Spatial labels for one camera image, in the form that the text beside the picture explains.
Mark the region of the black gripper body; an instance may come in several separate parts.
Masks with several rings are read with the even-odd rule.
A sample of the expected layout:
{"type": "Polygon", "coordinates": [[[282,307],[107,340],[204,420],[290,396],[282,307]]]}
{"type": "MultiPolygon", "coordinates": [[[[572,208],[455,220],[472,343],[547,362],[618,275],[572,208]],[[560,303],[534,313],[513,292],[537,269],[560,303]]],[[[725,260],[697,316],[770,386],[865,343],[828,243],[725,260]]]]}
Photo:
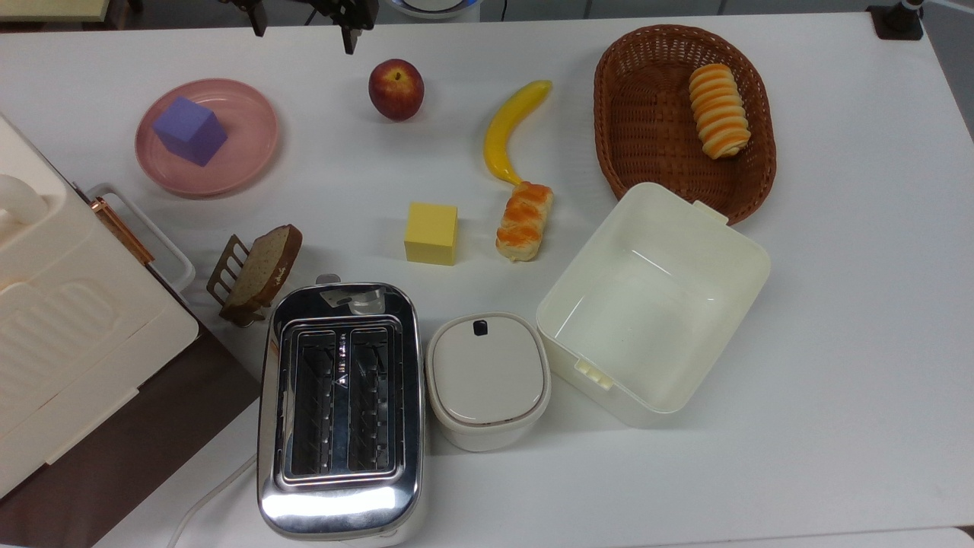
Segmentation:
{"type": "Polygon", "coordinates": [[[313,13],[307,22],[321,14],[330,18],[332,24],[350,30],[373,29],[379,12],[379,1],[375,0],[309,1],[308,4],[313,13]]]}

